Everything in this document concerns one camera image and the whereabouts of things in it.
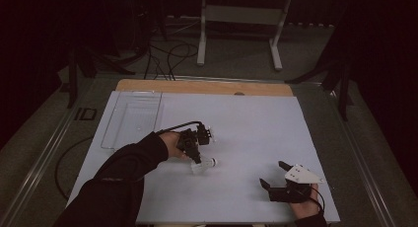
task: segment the white metal frame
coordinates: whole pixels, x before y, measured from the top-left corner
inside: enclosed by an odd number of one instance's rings
[[[291,1],[286,0],[283,9],[268,9],[206,5],[206,0],[202,0],[197,65],[203,66],[205,64],[207,21],[249,23],[277,26],[276,35],[270,39],[269,43],[274,69],[281,70],[283,66],[277,49],[277,42],[282,34]]]

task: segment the small white object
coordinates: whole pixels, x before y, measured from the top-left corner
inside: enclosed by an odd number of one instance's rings
[[[209,129],[209,132],[211,134],[211,141],[216,142],[215,133],[214,133],[213,128],[211,126],[208,126],[208,129]]]
[[[285,175],[286,180],[298,184],[322,184],[324,180],[300,165],[295,165]]]
[[[204,156],[200,156],[200,164],[196,164],[193,160],[191,161],[191,172],[193,175],[200,175],[203,174],[208,168],[215,167],[218,163],[214,158],[207,158]]]

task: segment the transparent plastic tray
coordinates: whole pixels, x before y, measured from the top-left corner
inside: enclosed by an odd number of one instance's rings
[[[154,131],[162,93],[122,92],[107,125],[102,148],[119,149]]]

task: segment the black tripod leg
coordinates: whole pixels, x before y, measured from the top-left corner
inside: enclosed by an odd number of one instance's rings
[[[348,100],[348,84],[350,80],[350,66],[344,64],[341,75],[340,95],[338,100],[338,110],[344,120],[347,118],[347,100]]]
[[[148,70],[150,69],[150,62],[151,62],[151,47],[148,47],[148,62],[147,62],[147,68],[145,69],[144,73],[144,80],[147,79]]]
[[[68,53],[68,80],[69,80],[69,94],[70,99],[67,105],[67,108],[70,109],[73,107],[74,102],[77,99],[78,94],[78,85],[77,85],[77,63],[75,57],[75,48],[71,48]]]
[[[117,65],[116,63],[110,61],[109,59],[101,56],[100,54],[94,52],[93,50],[91,50],[88,47],[83,47],[84,50],[86,50],[86,52],[90,53],[91,56],[95,57],[96,59],[98,59],[100,62],[104,63],[105,65],[109,66],[111,69],[113,69],[114,71],[120,73],[120,74],[125,74],[125,75],[135,75],[135,72],[131,72],[126,70],[125,68]]]
[[[343,73],[341,67],[341,64],[335,64],[329,69],[328,74],[326,74],[325,79],[320,84],[324,91],[332,91],[337,86]]]
[[[74,50],[74,57],[85,77],[94,78],[96,76],[97,71],[90,53],[82,47],[76,47]]]
[[[163,34],[164,40],[167,41],[166,25],[164,24],[164,11],[162,0],[151,0],[153,3],[154,16],[157,21],[157,25]]]
[[[317,65],[313,70],[305,73],[304,75],[297,77],[295,79],[291,79],[291,80],[285,80],[285,83],[287,84],[299,84],[301,82],[304,82],[310,78],[312,78],[313,76],[318,75],[319,73],[322,73],[324,71],[330,71],[332,70],[332,68],[335,67],[335,65],[337,64],[337,61],[329,61],[327,63],[323,63],[322,65]]]

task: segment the white tabletop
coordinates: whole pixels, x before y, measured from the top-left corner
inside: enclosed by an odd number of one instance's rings
[[[114,109],[120,103],[129,104],[126,97],[130,96],[131,92],[111,94],[70,201],[111,155],[111,149],[104,147],[104,138],[110,135]],[[135,117],[133,114],[135,111],[125,115]],[[283,187],[286,172],[277,165],[281,160],[303,165],[326,179],[295,97],[163,93],[155,127],[146,130],[141,126],[135,131],[127,129],[132,125],[125,127],[125,123],[137,121],[125,120],[120,129],[129,131],[123,132],[124,138],[119,142],[138,141],[138,132],[157,131],[193,120],[213,128],[216,142],[200,146],[199,151],[215,158],[218,165],[202,175],[193,175],[188,161],[170,159],[161,163],[145,178],[138,222],[289,223],[295,218],[289,205],[270,202],[259,178],[273,187]],[[328,185],[319,185],[319,191],[326,203],[325,219],[338,222]]]

